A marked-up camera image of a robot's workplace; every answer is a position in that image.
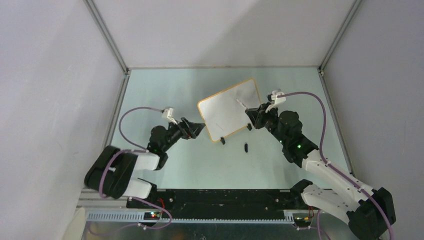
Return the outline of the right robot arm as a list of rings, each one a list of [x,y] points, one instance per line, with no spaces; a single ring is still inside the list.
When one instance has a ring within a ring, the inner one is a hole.
[[[385,232],[393,237],[396,214],[391,193],[375,189],[341,169],[321,154],[321,149],[303,133],[303,124],[295,111],[278,113],[268,104],[245,110],[255,129],[265,128],[281,145],[288,162],[330,184],[325,190],[303,179],[291,190],[291,204],[297,209],[311,206],[348,225],[360,240],[377,240]]]

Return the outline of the silver whiteboard marker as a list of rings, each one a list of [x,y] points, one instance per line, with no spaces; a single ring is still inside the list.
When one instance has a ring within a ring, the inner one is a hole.
[[[236,99],[236,101],[244,108],[244,110],[248,109],[248,107],[243,102],[241,102],[238,98]]]

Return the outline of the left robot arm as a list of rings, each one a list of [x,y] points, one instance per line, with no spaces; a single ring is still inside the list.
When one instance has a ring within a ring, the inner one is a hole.
[[[153,127],[146,150],[108,145],[88,170],[84,184],[102,197],[136,197],[145,208],[153,208],[158,202],[158,194],[152,191],[156,185],[142,179],[141,172],[161,170],[168,160],[167,151],[179,140],[196,139],[205,126],[183,117],[167,127]]]

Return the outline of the yellow framed whiteboard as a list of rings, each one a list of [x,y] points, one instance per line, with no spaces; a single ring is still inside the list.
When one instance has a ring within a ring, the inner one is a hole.
[[[219,142],[224,137],[250,123],[239,99],[249,109],[261,104],[255,79],[250,78],[215,93],[198,102],[197,108],[205,123],[209,138]]]

